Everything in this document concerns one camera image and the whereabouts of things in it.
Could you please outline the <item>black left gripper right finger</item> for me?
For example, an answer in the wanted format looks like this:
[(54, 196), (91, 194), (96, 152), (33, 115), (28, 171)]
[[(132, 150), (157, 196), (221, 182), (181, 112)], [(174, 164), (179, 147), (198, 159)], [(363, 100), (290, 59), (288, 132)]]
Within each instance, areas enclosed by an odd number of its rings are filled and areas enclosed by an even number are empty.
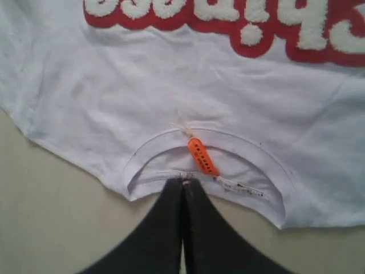
[(199, 180), (186, 180), (182, 187), (182, 240), (187, 273), (290, 273), (229, 225)]

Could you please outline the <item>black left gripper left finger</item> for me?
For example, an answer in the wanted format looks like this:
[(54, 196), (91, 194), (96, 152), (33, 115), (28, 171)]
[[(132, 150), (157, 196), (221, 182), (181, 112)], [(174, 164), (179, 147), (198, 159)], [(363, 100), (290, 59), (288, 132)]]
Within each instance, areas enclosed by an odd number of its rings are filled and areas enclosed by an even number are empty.
[(139, 225), (112, 251), (80, 273), (179, 273), (183, 180), (166, 181)]

